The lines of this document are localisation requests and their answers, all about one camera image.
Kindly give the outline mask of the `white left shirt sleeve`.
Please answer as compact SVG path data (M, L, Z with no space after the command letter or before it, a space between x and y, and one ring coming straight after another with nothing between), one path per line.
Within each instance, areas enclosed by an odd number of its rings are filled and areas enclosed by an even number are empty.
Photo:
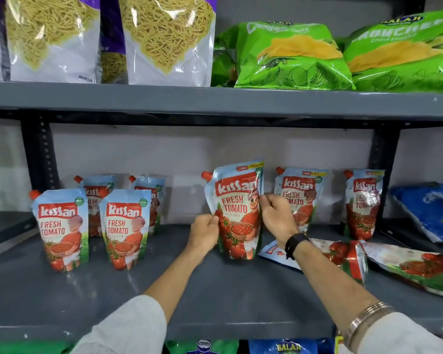
M140 295L94 325L70 354L161 354L166 331L161 305Z

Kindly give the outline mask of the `tomato ketchup spout pouch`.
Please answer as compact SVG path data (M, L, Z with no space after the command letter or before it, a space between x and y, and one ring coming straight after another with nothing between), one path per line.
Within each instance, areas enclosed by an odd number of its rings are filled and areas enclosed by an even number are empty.
M264 168L259 158L201 174L208 207L219 219L219 248L233 260L252 260L259 251Z

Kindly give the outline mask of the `green chips bag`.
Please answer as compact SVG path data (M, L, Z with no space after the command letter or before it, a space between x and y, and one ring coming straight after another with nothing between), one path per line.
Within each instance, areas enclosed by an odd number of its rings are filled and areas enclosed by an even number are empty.
M240 23L234 48L235 88L356 89L343 53L324 24Z
M233 88L236 84L238 29L234 25L214 39L211 87Z
M443 93L443 10L360 29L343 57L360 92Z

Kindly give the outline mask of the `dark perforated rack upright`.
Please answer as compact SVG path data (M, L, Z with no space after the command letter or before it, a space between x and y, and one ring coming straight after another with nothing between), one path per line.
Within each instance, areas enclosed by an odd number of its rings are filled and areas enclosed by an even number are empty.
M26 163L33 190L44 192L61 188L53 134L43 113L31 112L20 119Z
M388 194L400 133L401 128L392 125L384 125L373 130L367 168L385 170L383 190L377 215L378 226L381 225L383 221L386 196Z

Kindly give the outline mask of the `person's right hand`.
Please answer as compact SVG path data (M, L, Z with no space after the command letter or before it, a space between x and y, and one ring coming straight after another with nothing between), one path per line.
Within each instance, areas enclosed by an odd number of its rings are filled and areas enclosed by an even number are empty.
M278 246L285 249L287 240L299 232L289 202L286 198L272 193L261 196L270 196L272 202L272 219L263 223L275 237Z

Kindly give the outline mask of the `group of ketchup pouches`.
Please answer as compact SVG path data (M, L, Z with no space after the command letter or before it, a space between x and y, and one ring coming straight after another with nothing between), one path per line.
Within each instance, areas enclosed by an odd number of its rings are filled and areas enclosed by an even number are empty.
M348 224L355 239L347 242L310 238L322 254L361 285L367 258L386 271L443 296L443 254L408 250L395 245L364 243L374 232L382 170L355 171L356 197L347 203ZM115 270L131 269L145 255L147 238L160 225L158 210L164 198L164 179L130 177L130 190L114 189L112 176L75 177L79 188L30 192L47 260L54 270L68 272L89 260L89 237L103 237ZM274 241L256 256L300 269Z

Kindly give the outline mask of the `green packet with blue emblem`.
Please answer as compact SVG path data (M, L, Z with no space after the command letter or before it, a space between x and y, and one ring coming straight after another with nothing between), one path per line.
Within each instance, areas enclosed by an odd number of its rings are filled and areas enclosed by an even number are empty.
M170 354L237 354L239 340L169 340L165 345Z

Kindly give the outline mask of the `black wrist watch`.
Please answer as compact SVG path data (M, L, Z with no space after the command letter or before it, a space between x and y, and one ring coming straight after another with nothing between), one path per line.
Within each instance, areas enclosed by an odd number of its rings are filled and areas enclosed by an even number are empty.
M304 242L309 241L309 238L304 233L296 233L292 235L285 244L285 255L287 259L295 260L294 252L297 246Z

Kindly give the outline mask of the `person's left forearm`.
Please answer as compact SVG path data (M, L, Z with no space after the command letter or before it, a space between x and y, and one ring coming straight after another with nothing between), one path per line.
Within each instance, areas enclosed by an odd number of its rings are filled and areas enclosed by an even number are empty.
M202 263L208 251L186 247L159 278L143 293L157 301L169 323L188 285L188 281Z

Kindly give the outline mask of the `person's left hand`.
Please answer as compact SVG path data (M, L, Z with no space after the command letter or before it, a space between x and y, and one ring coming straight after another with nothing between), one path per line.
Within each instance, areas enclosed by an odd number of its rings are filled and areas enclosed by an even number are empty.
M190 227L187 250L204 258L218 242L219 218L211 214L197 216Z

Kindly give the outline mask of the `grey metal shelf board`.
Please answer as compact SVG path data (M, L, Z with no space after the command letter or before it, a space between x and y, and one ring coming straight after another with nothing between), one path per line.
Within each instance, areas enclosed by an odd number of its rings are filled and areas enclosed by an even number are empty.
M189 225L163 225L136 267L117 271L102 238L90 260L59 273L49 264L34 216L0 211L0 244L31 238L0 254L0 341L77 341L145 291L181 253ZM195 269L168 325L167 339L321 338L334 325L302 273L263 258L226 259L216 248Z
M57 124L443 127L443 94L0 82L0 118Z

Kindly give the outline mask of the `blue packet with yellow print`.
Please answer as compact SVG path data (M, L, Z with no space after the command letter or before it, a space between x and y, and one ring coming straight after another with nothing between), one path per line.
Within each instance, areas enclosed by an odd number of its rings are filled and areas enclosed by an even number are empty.
M250 354L335 354L334 340L321 339L250 339Z

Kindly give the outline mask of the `white shirt sleeve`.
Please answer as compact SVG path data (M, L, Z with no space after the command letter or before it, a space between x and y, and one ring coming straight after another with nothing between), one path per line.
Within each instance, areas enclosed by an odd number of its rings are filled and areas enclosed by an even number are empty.
M394 312L374 322L354 354L443 354L443 339L403 313Z
M94 325L70 354L161 354L166 331L161 305L140 295Z

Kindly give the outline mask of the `person's right forearm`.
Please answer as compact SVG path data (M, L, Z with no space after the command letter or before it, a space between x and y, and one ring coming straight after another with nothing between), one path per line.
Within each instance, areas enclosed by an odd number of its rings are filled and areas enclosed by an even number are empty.
M355 332L351 325L364 310L379 303L379 300L326 259L309 241L296 246L294 258L339 332L345 339L348 333L351 334L350 347L356 351L353 348L359 346L372 325L372 318L364 320Z

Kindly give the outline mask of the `plain green snack packet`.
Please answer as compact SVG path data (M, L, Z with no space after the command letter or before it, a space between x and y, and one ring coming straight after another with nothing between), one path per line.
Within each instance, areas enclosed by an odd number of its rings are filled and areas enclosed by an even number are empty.
M65 341L14 341L0 343L0 354L69 354L73 347Z

